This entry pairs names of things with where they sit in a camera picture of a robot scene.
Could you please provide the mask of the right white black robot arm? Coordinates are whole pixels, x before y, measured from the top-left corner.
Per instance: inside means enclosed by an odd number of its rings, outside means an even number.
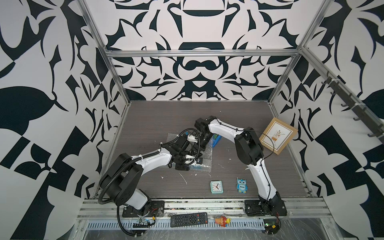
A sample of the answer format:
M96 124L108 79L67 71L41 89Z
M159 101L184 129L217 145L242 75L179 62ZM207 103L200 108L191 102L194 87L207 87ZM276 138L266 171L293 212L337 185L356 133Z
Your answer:
M238 159L245 164L258 189L257 201L245 201L248 216L286 216L284 201L274 187L265 165L264 147L253 128L238 128L222 122L214 116L195 122L200 148L204 148L213 135L219 135L235 144Z

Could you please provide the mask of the blue tape dispenser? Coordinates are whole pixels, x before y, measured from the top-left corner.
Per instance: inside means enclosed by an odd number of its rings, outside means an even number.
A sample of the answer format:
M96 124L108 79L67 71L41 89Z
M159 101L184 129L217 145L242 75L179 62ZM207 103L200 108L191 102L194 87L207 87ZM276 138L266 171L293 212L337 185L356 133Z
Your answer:
M218 144L218 142L221 140L222 136L214 134L213 135L213 148Z

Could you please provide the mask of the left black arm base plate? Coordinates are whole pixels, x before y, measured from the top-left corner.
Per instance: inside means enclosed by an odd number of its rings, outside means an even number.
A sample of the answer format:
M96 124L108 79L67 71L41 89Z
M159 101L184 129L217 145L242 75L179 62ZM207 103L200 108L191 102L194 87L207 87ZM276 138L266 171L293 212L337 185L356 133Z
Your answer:
M164 201L149 201L140 210L125 204L122 216L123 218L146 218L162 215L164 213Z

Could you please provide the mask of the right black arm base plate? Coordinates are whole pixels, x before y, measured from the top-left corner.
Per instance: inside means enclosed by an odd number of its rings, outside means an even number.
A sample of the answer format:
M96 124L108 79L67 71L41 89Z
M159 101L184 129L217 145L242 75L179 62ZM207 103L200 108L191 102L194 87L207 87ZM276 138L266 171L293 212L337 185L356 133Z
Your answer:
M245 213L253 216L287 216L288 211L281 199L276 200L245 200Z

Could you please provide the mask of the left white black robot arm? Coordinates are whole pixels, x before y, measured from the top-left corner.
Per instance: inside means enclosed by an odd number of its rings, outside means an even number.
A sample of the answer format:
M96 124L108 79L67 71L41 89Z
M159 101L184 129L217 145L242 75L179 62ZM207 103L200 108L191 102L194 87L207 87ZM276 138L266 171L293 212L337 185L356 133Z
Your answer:
M117 207L127 204L146 212L150 198L137 188L142 175L172 163L188 167L200 158L208 142L204 137L183 133L168 143L160 144L159 149L153 152L133 157L119 155L99 182L98 203L114 203Z

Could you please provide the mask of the clear bubble wrap sheet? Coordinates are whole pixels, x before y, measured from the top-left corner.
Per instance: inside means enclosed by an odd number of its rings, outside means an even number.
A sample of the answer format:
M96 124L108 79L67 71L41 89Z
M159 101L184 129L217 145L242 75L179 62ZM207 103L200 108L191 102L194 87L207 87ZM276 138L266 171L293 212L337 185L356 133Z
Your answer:
M196 151L198 150L198 143L191 143L188 140L185 140L185 144L182 145L182 148L185 151L189 152L191 156L196 155ZM212 159L213 159L213 141L210 140L206 146L205 150L200 149L200 154L198 158L203 158L203 167L201 169L193 169L189 166L185 166L183 164L177 165L175 162L168 164L168 168L175 168L178 171L203 171L210 172L212 169Z

